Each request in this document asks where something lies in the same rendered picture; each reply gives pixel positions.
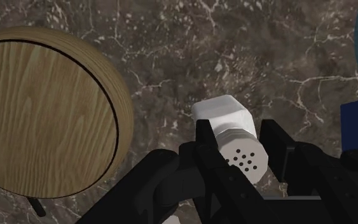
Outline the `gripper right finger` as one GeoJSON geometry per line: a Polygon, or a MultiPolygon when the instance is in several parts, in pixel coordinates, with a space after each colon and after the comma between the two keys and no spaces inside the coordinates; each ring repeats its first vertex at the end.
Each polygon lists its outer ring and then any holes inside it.
{"type": "Polygon", "coordinates": [[[259,141],[268,155],[268,166],[287,193],[318,193],[334,224],[358,224],[358,186],[346,168],[358,171],[357,159],[325,154],[311,143],[296,142],[275,121],[263,120],[259,141]]]}

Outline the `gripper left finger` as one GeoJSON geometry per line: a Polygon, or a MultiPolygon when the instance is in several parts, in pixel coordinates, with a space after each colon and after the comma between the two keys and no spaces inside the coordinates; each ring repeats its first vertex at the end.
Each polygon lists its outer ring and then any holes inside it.
{"type": "Polygon", "coordinates": [[[162,224],[179,202],[192,199],[202,224],[278,222],[242,171],[228,165],[208,120],[179,152],[150,151],[76,224],[162,224]]]}

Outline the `white salt shaker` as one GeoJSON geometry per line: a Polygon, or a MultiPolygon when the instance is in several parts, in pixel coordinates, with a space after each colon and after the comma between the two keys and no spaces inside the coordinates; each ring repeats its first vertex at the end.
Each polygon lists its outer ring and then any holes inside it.
{"type": "Polygon", "coordinates": [[[227,163],[238,167],[252,184],[260,181],[268,168],[268,155],[249,110],[233,96],[222,95],[194,103],[191,112],[194,121],[210,122],[227,163]]]}

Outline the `round wooden board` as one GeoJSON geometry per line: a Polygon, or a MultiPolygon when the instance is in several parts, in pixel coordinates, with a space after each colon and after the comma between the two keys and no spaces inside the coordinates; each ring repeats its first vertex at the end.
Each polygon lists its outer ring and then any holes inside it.
{"type": "Polygon", "coordinates": [[[98,49],[55,29],[0,30],[0,188],[79,193],[114,173],[133,132],[127,85],[98,49]]]}

